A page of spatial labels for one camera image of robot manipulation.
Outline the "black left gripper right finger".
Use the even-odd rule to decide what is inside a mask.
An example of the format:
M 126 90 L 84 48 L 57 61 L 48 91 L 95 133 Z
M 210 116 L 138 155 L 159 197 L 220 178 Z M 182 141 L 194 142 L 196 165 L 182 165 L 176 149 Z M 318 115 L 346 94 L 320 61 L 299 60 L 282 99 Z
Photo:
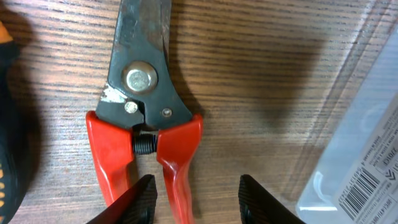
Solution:
M 248 174 L 240 177 L 238 199 L 242 224 L 304 224 Z

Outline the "red handled shears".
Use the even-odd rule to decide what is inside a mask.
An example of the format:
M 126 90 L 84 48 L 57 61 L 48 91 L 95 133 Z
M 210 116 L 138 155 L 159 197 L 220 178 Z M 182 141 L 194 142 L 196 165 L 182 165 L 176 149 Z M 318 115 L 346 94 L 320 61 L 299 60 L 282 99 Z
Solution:
M 170 0 L 122 0 L 107 81 L 86 114 L 96 175 L 107 206 L 135 182 L 135 156 L 155 154 L 177 223 L 193 223 L 188 180 L 203 119 L 179 97 L 169 73 Z

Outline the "clear plastic container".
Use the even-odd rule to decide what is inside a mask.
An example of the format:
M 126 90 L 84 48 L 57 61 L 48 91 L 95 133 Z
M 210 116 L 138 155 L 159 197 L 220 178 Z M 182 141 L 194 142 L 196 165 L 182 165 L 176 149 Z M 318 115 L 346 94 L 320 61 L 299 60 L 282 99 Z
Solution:
M 397 29 L 307 182 L 304 223 L 397 223 Z

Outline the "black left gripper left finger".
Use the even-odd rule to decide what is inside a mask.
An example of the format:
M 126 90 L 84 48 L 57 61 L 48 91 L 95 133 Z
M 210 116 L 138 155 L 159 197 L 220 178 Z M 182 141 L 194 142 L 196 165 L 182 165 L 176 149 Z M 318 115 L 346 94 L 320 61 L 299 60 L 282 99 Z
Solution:
M 147 174 L 87 224 L 153 224 L 156 200 L 155 177 Z

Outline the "orange black long-nose pliers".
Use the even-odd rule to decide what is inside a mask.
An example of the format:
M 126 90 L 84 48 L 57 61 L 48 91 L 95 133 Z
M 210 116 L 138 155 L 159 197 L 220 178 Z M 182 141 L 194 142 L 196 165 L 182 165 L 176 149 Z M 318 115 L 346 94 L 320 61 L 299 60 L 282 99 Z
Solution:
M 27 132 L 7 85 L 19 49 L 1 24 L 1 223 L 9 223 L 26 195 L 31 175 Z

